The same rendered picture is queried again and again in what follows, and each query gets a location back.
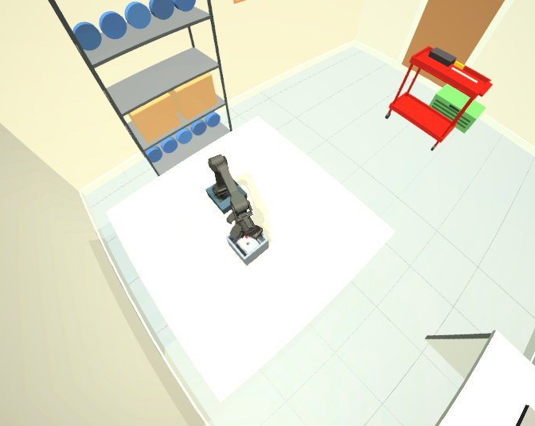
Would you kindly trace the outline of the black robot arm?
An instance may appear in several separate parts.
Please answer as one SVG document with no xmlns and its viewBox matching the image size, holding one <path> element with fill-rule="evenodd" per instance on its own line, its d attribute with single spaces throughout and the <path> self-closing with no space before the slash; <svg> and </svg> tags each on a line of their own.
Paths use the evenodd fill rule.
<svg viewBox="0 0 535 426">
<path fill-rule="evenodd" d="M 252 207 L 247 198 L 239 192 L 236 184 L 229 172 L 228 159 L 222 154 L 208 158 L 209 168 L 214 172 L 216 183 L 212 187 L 214 196 L 218 201 L 223 201 L 227 195 L 230 196 L 230 207 L 238 225 L 235 221 L 229 234 L 236 239 L 243 239 L 244 235 L 251 236 L 257 231 L 257 227 L 250 218 Z M 228 194 L 227 194 L 228 192 Z M 249 211 L 247 211 L 249 209 Z"/>
</svg>

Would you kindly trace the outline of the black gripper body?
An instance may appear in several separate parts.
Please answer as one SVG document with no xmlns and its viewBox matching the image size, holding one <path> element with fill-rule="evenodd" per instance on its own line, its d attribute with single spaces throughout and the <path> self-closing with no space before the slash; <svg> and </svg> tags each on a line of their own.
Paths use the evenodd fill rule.
<svg viewBox="0 0 535 426">
<path fill-rule="evenodd" d="M 226 217 L 225 220 L 230 225 L 232 224 L 233 221 L 235 221 L 238 225 L 240 224 L 240 222 L 236 221 L 236 218 L 234 217 L 232 212 Z M 254 240 L 257 240 L 259 236 L 261 235 L 261 233 L 263 232 L 263 229 L 261 227 L 259 227 L 258 225 L 256 225 L 256 227 L 257 227 L 257 231 L 253 235 L 250 236 Z"/>
</svg>

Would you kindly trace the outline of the white square plate with hole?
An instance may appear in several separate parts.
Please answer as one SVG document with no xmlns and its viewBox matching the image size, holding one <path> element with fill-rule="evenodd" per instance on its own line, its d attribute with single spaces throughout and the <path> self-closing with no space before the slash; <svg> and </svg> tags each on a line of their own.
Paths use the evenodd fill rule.
<svg viewBox="0 0 535 426">
<path fill-rule="evenodd" d="M 258 247 L 260 245 L 256 240 L 254 240 L 250 236 L 248 236 L 247 239 L 244 236 L 244 238 L 236 242 L 236 244 L 245 255 L 249 254 L 250 251 L 252 251 L 255 247 Z"/>
</svg>

